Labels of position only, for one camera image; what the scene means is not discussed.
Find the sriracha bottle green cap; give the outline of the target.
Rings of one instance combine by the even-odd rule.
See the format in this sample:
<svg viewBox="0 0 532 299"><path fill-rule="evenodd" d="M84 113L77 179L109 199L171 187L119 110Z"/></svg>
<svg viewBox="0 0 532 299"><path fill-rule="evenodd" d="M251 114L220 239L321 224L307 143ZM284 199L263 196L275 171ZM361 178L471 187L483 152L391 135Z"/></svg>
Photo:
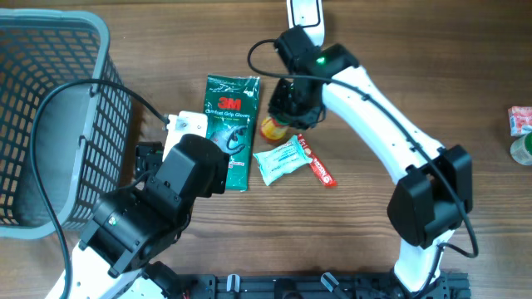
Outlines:
<svg viewBox="0 0 532 299"><path fill-rule="evenodd" d="M278 142L283 139L288 131L288 125L279 122L272 116L266 117L260 124L259 133L268 142Z"/></svg>

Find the mint green wipes packet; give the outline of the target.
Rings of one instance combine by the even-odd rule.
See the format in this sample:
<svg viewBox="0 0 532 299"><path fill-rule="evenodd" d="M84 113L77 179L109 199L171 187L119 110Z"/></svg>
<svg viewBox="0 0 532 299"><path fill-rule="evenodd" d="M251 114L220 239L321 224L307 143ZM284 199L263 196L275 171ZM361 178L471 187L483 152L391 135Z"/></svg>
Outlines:
<svg viewBox="0 0 532 299"><path fill-rule="evenodd" d="M253 154L259 164L259 170L264 183L269 186L276 179L305 164L310 164L309 158L303 147L298 142L298 137L293 135L287 142L270 151Z"/></svg>

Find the green 3M gloves packet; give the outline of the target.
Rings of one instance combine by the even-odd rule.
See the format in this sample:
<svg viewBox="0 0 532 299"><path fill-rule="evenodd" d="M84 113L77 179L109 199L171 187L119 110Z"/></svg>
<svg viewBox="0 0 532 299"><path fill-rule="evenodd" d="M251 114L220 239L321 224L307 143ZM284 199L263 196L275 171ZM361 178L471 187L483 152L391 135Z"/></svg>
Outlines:
<svg viewBox="0 0 532 299"><path fill-rule="evenodd" d="M226 188L249 187L249 164L259 108L260 78L209 74L204 96L206 137L229 155Z"/></svg>

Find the red sachet pack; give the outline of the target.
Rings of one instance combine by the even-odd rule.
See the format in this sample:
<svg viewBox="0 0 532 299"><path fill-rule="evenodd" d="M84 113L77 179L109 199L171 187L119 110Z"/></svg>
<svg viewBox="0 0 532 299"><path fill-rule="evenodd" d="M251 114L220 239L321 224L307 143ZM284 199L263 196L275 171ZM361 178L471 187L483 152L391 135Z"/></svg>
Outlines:
<svg viewBox="0 0 532 299"><path fill-rule="evenodd" d="M307 157L310 158L309 164L314 175L318 178L324 187L332 188L337 186L337 180L330 174L323 162L316 156L306 139L302 134L298 134L298 142L302 146L303 151Z"/></svg>

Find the red white tissue packet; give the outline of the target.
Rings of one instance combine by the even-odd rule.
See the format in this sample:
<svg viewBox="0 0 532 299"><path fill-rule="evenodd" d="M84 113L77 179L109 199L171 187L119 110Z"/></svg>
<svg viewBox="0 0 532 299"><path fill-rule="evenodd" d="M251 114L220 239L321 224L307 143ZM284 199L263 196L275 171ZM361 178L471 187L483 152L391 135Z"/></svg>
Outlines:
<svg viewBox="0 0 532 299"><path fill-rule="evenodd" d="M510 135L520 137L532 130L532 108L528 106L512 106L508 109Z"/></svg>

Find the green lid jar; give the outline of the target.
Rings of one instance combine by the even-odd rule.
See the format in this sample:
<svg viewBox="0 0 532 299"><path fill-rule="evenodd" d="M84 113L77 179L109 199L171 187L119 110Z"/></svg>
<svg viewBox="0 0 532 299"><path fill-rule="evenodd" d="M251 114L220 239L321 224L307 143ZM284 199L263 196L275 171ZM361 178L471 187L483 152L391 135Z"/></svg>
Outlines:
<svg viewBox="0 0 532 299"><path fill-rule="evenodd" d="M528 133L515 140L510 146L510 155L518 164L532 165L531 138L532 134Z"/></svg>

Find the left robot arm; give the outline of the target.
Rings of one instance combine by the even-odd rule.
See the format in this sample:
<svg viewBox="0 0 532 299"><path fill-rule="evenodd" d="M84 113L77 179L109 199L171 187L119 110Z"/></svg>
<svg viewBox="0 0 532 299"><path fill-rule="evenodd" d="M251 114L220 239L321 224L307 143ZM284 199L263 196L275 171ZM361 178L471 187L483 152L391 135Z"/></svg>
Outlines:
<svg viewBox="0 0 532 299"><path fill-rule="evenodd" d="M102 194L50 298L184 298L178 276L152 258L188 227L195 199L225 191L229 155L183 135L162 164L135 184Z"/></svg>

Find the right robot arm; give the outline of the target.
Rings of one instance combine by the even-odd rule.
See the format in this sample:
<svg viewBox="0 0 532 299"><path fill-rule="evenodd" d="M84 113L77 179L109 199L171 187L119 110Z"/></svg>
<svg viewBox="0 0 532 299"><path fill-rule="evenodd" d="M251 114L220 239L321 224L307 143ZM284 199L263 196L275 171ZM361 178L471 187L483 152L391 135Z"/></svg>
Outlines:
<svg viewBox="0 0 532 299"><path fill-rule="evenodd" d="M273 44L286 72L268 112L280 124L308 130L327 111L342 118L379 158L395 185L387 216L401 237L389 274L356 276L356 298L469 297L464 273L443 272L442 255L458 228L471 229L472 161L412 124L373 84L342 45Z"/></svg>

